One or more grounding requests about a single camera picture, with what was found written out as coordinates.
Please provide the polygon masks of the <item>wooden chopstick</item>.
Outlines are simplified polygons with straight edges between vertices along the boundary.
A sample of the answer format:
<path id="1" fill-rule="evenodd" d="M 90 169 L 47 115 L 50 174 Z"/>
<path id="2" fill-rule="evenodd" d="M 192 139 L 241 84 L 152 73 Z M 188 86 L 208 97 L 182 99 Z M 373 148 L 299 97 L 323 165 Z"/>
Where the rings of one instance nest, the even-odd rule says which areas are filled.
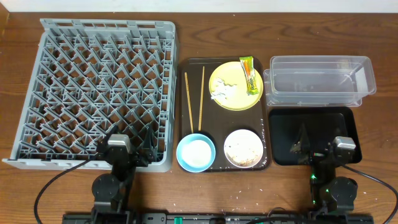
<path id="1" fill-rule="evenodd" d="M 205 82 L 205 66 L 203 66 L 202 68 L 202 76 L 201 76 L 200 110 L 199 110 L 199 119 L 198 119 L 199 131 L 201 131 L 201 126 L 202 126 L 204 82 Z"/>
<path id="2" fill-rule="evenodd" d="M 191 101 L 190 101 L 190 92 L 189 92 L 187 72 L 184 73 L 184 77 L 185 77 L 185 88 L 186 88 L 186 94 L 187 94 L 188 115 L 189 115 L 189 120 L 190 120 L 190 130 L 191 130 L 191 133 L 193 134 L 194 130 L 193 130 L 192 107 L 191 107 Z"/>

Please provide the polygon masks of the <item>white round bowl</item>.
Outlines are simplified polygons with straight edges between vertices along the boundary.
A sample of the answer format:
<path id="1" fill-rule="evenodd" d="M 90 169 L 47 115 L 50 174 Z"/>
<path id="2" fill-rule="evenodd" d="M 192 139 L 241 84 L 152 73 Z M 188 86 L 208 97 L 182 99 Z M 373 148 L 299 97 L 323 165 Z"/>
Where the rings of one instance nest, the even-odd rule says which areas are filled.
<path id="1" fill-rule="evenodd" d="M 264 153 L 260 137 L 247 129 L 239 129 L 230 133 L 224 141 L 223 149 L 227 160 L 242 169 L 254 167 Z"/>

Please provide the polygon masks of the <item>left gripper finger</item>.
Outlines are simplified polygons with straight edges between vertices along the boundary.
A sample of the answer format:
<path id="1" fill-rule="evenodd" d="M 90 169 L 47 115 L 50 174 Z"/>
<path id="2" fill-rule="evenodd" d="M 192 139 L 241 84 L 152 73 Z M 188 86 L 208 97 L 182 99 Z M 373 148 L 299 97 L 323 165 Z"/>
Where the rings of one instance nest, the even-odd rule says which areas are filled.
<path id="1" fill-rule="evenodd" d="M 118 134 L 119 128 L 118 126 L 113 126 L 105 135 L 105 137 L 98 141 L 96 152 L 107 152 L 109 150 L 109 139 L 113 134 Z"/>
<path id="2" fill-rule="evenodd" d="M 153 133 L 154 133 L 153 124 L 150 123 L 147 127 L 145 139 L 142 145 L 143 149 L 154 149 Z"/>

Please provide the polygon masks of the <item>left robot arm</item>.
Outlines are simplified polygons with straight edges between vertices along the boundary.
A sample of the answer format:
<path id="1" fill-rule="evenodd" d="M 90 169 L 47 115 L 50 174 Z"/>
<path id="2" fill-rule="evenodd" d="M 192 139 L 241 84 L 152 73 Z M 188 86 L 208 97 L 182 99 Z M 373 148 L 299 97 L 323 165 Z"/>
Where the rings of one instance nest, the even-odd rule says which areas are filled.
<path id="1" fill-rule="evenodd" d="M 147 128 L 141 149 L 132 145 L 129 136 L 114 126 L 98 143 L 96 152 L 112 166 L 111 172 L 95 179 L 92 223 L 133 223 L 134 213 L 126 208 L 129 192 L 138 167 L 148 167 L 155 161 L 153 128 Z"/>

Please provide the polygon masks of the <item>white tissue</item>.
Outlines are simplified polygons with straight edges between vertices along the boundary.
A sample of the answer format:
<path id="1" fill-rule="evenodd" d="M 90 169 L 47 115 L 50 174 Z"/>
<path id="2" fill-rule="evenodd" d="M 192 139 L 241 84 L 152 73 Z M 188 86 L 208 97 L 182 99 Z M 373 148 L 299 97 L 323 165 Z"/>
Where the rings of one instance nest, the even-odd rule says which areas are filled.
<path id="1" fill-rule="evenodd" d="M 233 96 L 236 92 L 237 85 L 229 85 L 224 82 L 221 78 L 214 80 L 215 89 L 211 90 L 211 99 L 223 101 L 227 100 L 230 96 Z"/>

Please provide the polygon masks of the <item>green orange snack wrapper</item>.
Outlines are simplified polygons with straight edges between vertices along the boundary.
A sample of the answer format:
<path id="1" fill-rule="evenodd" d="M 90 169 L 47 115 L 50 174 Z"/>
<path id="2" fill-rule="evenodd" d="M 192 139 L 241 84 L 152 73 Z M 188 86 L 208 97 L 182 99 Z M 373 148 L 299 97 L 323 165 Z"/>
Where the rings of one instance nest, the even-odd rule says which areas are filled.
<path id="1" fill-rule="evenodd" d="M 239 58 L 242 69 L 244 70 L 244 76 L 247 85 L 247 94 L 256 95 L 259 93 L 258 87 L 256 85 L 256 73 L 253 65 L 253 57 L 240 57 Z"/>

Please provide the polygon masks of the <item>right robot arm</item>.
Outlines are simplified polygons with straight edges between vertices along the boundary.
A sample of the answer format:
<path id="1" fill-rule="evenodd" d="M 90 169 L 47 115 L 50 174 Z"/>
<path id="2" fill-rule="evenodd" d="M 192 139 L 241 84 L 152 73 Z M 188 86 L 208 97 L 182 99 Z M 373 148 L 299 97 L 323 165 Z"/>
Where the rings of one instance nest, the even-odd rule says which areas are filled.
<path id="1" fill-rule="evenodd" d="M 315 151 L 310 147 L 305 125 L 300 126 L 290 152 L 302 156 L 299 165 L 308 165 L 312 169 L 310 190 L 314 210 L 309 213 L 311 219 L 343 215 L 354 210 L 358 184 L 351 178 L 336 176 L 336 168 L 351 162 L 355 149 L 352 138 L 337 136 L 326 148 Z"/>

